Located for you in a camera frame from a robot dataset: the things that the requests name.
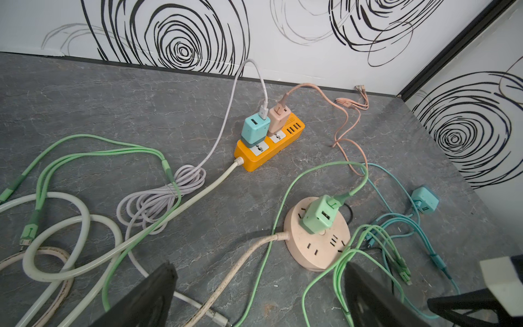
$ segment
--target white wall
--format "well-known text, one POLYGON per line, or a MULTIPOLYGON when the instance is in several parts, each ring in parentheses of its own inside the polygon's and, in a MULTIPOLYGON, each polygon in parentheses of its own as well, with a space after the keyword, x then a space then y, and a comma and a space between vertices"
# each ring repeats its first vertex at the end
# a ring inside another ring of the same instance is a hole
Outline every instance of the white wall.
POLYGON ((489 1, 3 0, 0 51, 397 94, 489 1))
POLYGON ((523 246, 523 1, 407 105, 523 246))

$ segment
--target beige round power strip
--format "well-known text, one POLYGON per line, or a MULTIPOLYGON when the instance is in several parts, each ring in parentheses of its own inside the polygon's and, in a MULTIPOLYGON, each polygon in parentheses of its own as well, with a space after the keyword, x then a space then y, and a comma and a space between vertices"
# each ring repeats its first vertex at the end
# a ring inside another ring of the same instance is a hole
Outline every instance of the beige round power strip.
POLYGON ((300 226, 305 210, 317 197, 304 198, 292 207, 283 223, 283 230, 289 232, 285 241, 292 257, 303 267, 314 272, 327 269, 340 256, 350 240, 350 232, 342 214, 338 212, 331 228, 320 234, 311 235, 300 226))

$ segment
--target gray marble countertop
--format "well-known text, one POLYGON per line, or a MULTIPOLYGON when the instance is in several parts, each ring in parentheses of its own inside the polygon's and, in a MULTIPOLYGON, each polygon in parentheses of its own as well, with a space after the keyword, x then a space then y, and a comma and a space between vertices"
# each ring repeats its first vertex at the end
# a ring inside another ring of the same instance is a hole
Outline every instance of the gray marble countertop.
MULTIPOLYGON (((173 170, 183 164, 197 164, 218 135, 231 88, 232 81, 225 78, 0 53, 0 187, 6 187, 52 142, 75 133, 92 133, 158 149, 173 170)), ((269 106, 288 89, 267 84, 269 106)), ((355 93, 325 93, 331 99, 358 99, 355 93)), ((243 120, 257 110, 262 98, 259 83, 239 81, 223 138, 204 166, 206 185, 232 163, 243 120)), ((434 190, 440 204, 434 214, 422 216, 422 227, 461 290, 483 288, 479 261, 517 254, 515 242, 506 236, 497 219, 401 100, 376 95, 369 96, 369 100, 370 109, 362 112, 360 124, 348 136, 361 145, 369 162, 389 169, 408 191, 422 184, 434 190)), ((151 272, 164 261, 172 262, 179 275, 177 290, 205 301, 254 239, 270 233, 292 180, 308 168, 343 160, 340 151, 329 146, 343 116, 311 89, 295 92, 287 103, 306 124, 299 140, 255 172, 237 168, 216 190, 170 222, 162 233, 148 236, 134 251, 146 270, 151 272)), ((87 139, 64 143, 36 166, 13 198, 34 193, 40 172, 59 156, 108 148, 111 146, 87 139)), ((353 146, 345 145, 345 149, 350 158, 361 160, 353 146)), ((370 177, 394 210, 408 209, 407 198, 393 180, 375 168, 371 168, 370 177)), ((295 185, 283 213, 304 197, 338 194, 356 182, 356 176, 341 166, 309 174, 295 185)), ((156 157, 130 154, 78 159, 56 172, 49 190, 77 196, 91 213, 116 221, 116 206, 124 196, 166 183, 156 157)), ((355 214, 352 231, 387 212, 370 185, 349 203, 355 214)), ((33 206, 34 203, 28 203, 1 214, 1 258, 18 251, 18 239, 33 206)), ((50 199, 41 229, 76 214, 65 201, 50 199)), ((390 228, 391 233, 406 230, 402 225, 390 228)), ((66 228, 45 244, 71 251, 78 231, 78 225, 66 228)), ((89 239, 77 266, 112 248, 113 238, 100 224, 92 224, 89 239)), ((429 313, 427 298, 453 294, 451 285, 431 263, 420 238, 398 239, 396 244, 413 276, 413 285, 405 286, 405 292, 429 313)), ((265 247, 254 253, 213 305, 232 322, 245 309, 264 251, 265 247)), ((38 262, 48 271, 58 271, 60 267, 54 260, 40 258, 38 262)), ((355 262, 388 285, 384 274, 366 259, 355 257, 355 262)), ((99 267, 74 280, 71 293, 49 326, 59 324, 104 269, 105 266, 99 267)), ((244 325, 304 325, 301 295, 316 275, 299 266, 283 242, 275 243, 244 325)), ((124 260, 111 283, 111 303, 142 279, 131 262, 124 260)), ((0 324, 14 326, 46 286, 25 276, 21 263, 2 271, 0 324)), ((347 325, 331 275, 313 287, 306 306, 314 326, 347 325)), ((194 312, 193 307, 175 298, 167 325, 181 325, 194 312)), ((102 313, 98 296, 73 325, 88 326, 102 313)), ((443 319, 430 324, 451 325, 443 319)), ((198 325, 214 326, 208 318, 198 325)))

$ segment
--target orange power strip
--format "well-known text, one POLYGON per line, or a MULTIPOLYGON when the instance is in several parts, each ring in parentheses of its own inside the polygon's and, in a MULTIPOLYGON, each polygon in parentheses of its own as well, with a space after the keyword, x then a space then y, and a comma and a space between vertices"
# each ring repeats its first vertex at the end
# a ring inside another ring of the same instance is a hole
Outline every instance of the orange power strip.
POLYGON ((252 147, 251 149, 245 146, 241 140, 238 140, 236 150, 234 151, 234 157, 242 157, 245 170, 253 172, 278 152, 297 140, 304 128, 305 124, 303 121, 291 112, 289 119, 287 119, 287 122, 281 131, 271 137, 266 136, 262 143, 252 147))

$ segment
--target power strip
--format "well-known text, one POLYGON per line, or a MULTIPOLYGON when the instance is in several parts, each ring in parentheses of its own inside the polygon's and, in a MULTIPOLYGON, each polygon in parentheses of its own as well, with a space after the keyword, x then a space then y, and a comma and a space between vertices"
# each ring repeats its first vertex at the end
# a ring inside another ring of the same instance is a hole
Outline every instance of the power strip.
POLYGON ((297 140, 304 128, 305 124, 303 121, 291 112, 285 126, 280 131, 271 137, 266 136, 264 141, 254 147, 248 148, 241 140, 238 140, 234 157, 242 157, 245 170, 253 172, 274 157, 278 152, 297 140))
POLYGON ((290 235, 285 243, 294 260, 308 270, 322 272, 339 258, 350 241, 350 231, 339 211, 333 225, 323 232, 309 234, 304 230, 300 220, 305 216, 307 207, 316 199, 304 198, 292 207, 283 222, 283 231, 290 235))

